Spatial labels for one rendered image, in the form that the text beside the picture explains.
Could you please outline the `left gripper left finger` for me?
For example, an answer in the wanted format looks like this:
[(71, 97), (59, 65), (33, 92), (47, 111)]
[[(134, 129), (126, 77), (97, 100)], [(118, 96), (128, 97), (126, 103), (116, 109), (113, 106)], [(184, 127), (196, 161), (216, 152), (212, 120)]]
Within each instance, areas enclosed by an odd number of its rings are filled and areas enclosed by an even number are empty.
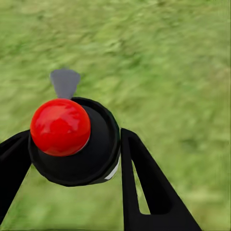
[(0, 225), (32, 163), (29, 132), (19, 132), (0, 144)]

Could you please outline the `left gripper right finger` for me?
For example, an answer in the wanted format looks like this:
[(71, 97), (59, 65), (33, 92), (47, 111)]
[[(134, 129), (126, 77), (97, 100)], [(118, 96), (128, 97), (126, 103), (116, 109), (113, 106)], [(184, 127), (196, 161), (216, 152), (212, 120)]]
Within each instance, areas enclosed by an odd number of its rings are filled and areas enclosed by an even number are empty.
[[(202, 231), (139, 136), (121, 128), (124, 231)], [(134, 162), (151, 214), (139, 211)]]

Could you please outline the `pesticide atomizer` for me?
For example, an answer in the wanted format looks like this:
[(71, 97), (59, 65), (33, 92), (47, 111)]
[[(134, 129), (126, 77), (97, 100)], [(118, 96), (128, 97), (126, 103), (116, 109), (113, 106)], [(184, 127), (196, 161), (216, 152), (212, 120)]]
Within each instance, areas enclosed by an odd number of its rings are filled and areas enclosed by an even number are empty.
[(105, 183), (120, 159), (119, 126), (101, 103), (72, 97), (81, 80), (72, 69), (49, 74), (58, 99), (33, 114), (28, 137), (32, 164), (51, 182), (65, 187)]

